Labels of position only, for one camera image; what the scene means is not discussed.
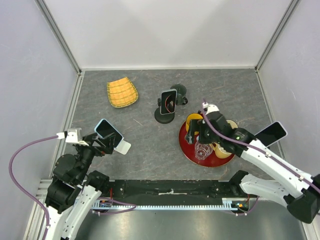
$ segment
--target white wall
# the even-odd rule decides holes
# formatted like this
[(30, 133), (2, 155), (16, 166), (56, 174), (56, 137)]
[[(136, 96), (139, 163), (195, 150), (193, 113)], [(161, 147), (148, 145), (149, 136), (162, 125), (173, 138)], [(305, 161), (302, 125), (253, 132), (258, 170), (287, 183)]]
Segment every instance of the white wall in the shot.
[(45, 0), (81, 68), (255, 66), (290, 0)]
[[(20, 240), (32, 201), (12, 183), (12, 154), (61, 130), (76, 73), (33, 0), (0, 0), (0, 239)], [(22, 151), (13, 163), (32, 194), (48, 178), (58, 140)]]
[(320, 173), (320, 1), (300, 1), (260, 71), (286, 159)]

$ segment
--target smartphone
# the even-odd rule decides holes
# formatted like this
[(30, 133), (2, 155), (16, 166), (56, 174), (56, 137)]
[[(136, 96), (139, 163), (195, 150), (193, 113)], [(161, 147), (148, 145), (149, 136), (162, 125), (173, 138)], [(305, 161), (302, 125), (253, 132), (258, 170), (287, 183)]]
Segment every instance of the smartphone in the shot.
[(94, 132), (96, 132), (102, 139), (109, 137), (111, 134), (115, 134), (113, 147), (116, 148), (120, 142), (124, 139), (120, 132), (114, 128), (106, 119), (101, 119), (95, 126)]
[(287, 130), (282, 126), (279, 121), (267, 126), (265, 129), (258, 132), (255, 137), (259, 139), (263, 145), (269, 147), (270, 145), (278, 142), (280, 139), (283, 139), (288, 135)]
[(160, 114), (172, 114), (176, 109), (177, 89), (169, 89), (161, 92)]

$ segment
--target reflective metal surface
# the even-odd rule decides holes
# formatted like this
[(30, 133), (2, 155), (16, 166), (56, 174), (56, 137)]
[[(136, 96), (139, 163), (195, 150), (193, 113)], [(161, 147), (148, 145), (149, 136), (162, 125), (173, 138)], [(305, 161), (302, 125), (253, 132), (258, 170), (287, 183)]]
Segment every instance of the reflective metal surface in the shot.
[(276, 203), (261, 201), (248, 216), (208, 210), (89, 213), (76, 240), (306, 240), (301, 222)]

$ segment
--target glass cup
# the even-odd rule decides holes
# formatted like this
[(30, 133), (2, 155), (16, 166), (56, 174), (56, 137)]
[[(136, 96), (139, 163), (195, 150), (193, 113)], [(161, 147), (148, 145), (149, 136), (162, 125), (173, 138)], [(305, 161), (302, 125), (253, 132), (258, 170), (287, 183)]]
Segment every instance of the glass cup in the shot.
[(201, 144), (196, 141), (194, 145), (195, 157), (201, 161), (205, 160), (210, 154), (212, 154), (213, 151), (214, 149), (212, 148), (211, 144)]

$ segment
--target red plate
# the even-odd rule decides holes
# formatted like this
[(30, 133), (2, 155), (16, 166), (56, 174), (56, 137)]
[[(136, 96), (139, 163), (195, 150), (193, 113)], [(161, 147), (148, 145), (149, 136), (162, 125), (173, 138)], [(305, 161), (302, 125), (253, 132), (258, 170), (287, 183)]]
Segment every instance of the red plate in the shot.
[(235, 156), (234, 154), (231, 154), (227, 158), (222, 159), (218, 158), (215, 152), (213, 151), (205, 160), (199, 160), (195, 156), (195, 144), (187, 143), (187, 141), (185, 140), (186, 134), (186, 122), (184, 122), (179, 131), (179, 144), (184, 155), (195, 164), (198, 164), (203, 167), (215, 168), (227, 164)]

